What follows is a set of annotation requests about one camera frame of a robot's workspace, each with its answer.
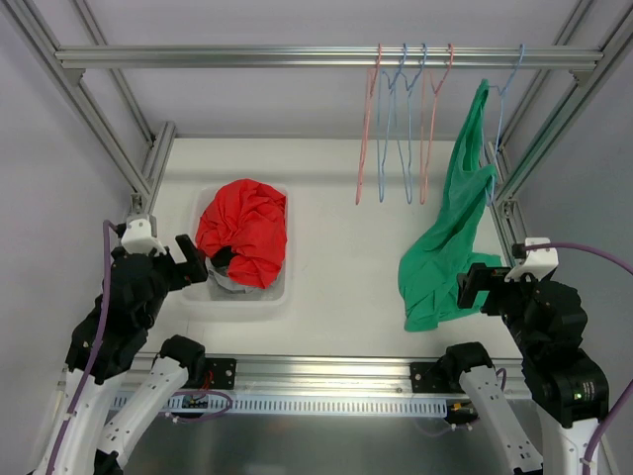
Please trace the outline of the black tank top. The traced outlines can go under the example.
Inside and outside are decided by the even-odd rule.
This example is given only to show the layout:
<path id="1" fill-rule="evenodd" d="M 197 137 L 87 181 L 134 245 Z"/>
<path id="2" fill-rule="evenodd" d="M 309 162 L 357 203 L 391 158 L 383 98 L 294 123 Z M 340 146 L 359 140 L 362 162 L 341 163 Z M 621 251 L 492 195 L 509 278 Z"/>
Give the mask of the black tank top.
<path id="1" fill-rule="evenodd" d="M 236 257 L 230 246 L 220 248 L 210 257 L 210 262 L 215 268 L 229 267 L 231 261 Z"/>

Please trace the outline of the grey tank top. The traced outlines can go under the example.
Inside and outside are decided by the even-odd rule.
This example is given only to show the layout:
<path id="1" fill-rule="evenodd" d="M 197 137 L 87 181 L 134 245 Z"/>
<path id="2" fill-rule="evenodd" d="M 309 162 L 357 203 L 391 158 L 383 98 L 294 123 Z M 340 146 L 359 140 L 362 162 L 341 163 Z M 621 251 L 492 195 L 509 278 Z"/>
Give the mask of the grey tank top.
<path id="1" fill-rule="evenodd" d="M 208 286 L 213 296 L 226 300 L 246 298 L 263 292 L 256 286 L 240 284 L 232 280 L 228 276 L 227 267 L 215 268 L 212 264 L 209 265 Z"/>

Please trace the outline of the red tank top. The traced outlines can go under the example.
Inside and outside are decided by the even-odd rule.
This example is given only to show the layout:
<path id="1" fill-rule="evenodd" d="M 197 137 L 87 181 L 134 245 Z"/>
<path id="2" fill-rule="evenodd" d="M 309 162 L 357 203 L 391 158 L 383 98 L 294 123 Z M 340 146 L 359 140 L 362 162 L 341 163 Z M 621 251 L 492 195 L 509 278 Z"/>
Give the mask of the red tank top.
<path id="1" fill-rule="evenodd" d="M 286 257 L 287 197 L 252 179 L 221 187 L 202 213 L 197 248 L 213 258 L 227 248 L 227 277 L 237 284 L 266 289 L 277 279 Z"/>

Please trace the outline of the pink hanger with green top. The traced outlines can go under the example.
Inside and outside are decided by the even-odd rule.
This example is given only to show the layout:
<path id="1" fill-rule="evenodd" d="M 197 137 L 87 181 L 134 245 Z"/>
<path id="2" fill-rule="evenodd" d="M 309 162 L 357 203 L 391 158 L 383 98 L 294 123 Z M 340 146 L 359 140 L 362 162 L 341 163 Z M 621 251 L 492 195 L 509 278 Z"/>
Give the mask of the pink hanger with green top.
<path id="1" fill-rule="evenodd" d="M 443 87 L 444 82 L 449 75 L 453 63 L 454 63 L 454 46 L 449 44 L 447 46 L 447 50 L 449 53 L 449 59 L 446 62 L 446 69 L 442 78 L 439 80 L 437 84 L 434 83 L 433 75 L 431 72 L 422 72 L 422 86 L 421 86 L 421 111 L 420 111 L 420 154 L 419 154 L 419 163 L 420 163 L 420 173 L 419 173 L 419 204 L 424 205 L 427 201 L 428 189 L 429 189 L 429 165 L 432 157 L 432 146 L 434 139 L 434 130 L 435 130 L 435 117 L 436 110 L 439 101 L 439 94 Z M 433 102 L 432 108 L 430 112 L 430 117 L 428 120 L 425 119 L 425 93 L 426 89 L 429 89 L 432 92 Z"/>

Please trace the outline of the blue hanger with grey top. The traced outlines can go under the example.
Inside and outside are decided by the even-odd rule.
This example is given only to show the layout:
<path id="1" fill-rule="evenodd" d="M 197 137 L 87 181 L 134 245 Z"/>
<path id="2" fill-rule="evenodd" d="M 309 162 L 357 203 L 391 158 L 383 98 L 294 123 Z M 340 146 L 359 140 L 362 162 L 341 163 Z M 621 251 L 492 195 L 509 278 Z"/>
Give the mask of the blue hanger with grey top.
<path id="1" fill-rule="evenodd" d="M 392 73 L 387 70 L 383 70 L 381 72 L 381 77 L 379 80 L 379 94 L 377 99 L 378 105 L 378 114 L 376 125 L 379 130 L 384 132 L 383 139 L 376 140 L 377 146 L 377 171 L 378 171 L 378 200 L 380 203 L 383 203 L 385 200 L 385 192 L 386 192 L 386 162 L 388 156 L 389 142 L 391 137 L 391 129 L 392 126 L 397 123 L 397 112 L 396 112 L 396 103 L 397 103 L 397 91 L 398 91 L 398 81 L 400 76 L 403 74 L 403 69 L 405 62 L 407 61 L 408 47 L 407 44 L 403 44 L 403 53 L 401 58 L 399 59 L 398 66 L 394 69 Z M 384 128 L 381 129 L 381 100 L 382 100 L 382 81 L 386 83 L 386 91 L 387 91 L 387 113 Z"/>

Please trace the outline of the pink wire hanger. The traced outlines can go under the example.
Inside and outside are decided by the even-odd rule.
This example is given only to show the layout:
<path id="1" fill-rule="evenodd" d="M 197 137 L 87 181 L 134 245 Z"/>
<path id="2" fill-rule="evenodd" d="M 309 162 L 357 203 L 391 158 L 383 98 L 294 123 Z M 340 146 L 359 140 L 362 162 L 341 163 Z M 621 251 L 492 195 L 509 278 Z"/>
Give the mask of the pink wire hanger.
<path id="1" fill-rule="evenodd" d="M 382 61 L 382 45 L 378 44 L 377 54 L 372 67 L 367 69 L 366 73 L 366 85 L 365 85 L 365 98 L 364 98 L 364 113 L 363 113 L 363 129 L 361 136 L 361 145 L 359 153 L 359 164 L 357 173 L 357 185 L 355 194 L 355 205 L 358 206 L 362 198 L 364 168 L 367 157 L 367 147 L 370 132 L 370 121 L 372 114 L 372 104 L 374 91 L 376 87 L 376 81 L 381 69 Z"/>

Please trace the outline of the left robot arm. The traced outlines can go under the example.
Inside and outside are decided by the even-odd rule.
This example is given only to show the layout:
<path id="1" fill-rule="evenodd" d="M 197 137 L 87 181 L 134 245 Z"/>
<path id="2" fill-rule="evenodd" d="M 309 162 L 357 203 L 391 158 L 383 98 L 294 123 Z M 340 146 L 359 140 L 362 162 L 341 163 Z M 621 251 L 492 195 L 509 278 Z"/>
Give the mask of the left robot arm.
<path id="1" fill-rule="evenodd" d="M 113 418 L 108 416 L 166 296 L 208 277 L 190 238 L 180 235 L 176 242 L 185 256 L 180 263 L 155 247 L 147 252 L 105 249 L 103 292 L 72 333 L 61 408 L 36 473 L 123 473 L 171 396 L 205 378 L 204 346 L 174 335 L 162 344 L 133 396 Z"/>

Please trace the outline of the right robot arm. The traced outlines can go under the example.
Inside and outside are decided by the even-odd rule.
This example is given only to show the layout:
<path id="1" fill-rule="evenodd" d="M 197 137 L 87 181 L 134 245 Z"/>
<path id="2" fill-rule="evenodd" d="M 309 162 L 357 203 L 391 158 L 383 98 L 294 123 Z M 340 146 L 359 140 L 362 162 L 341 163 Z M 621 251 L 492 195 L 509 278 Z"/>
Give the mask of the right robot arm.
<path id="1" fill-rule="evenodd" d="M 514 414 L 496 368 L 479 342 L 446 349 L 437 366 L 443 384 L 464 392 L 510 474 L 579 474 L 593 430 L 608 411 L 609 388 L 582 350 L 588 315 L 578 291 L 532 273 L 475 263 L 457 277 L 457 305 L 468 309 L 480 293 L 482 313 L 501 317 L 521 356 L 521 371 L 536 405 L 542 444 L 536 448 Z"/>

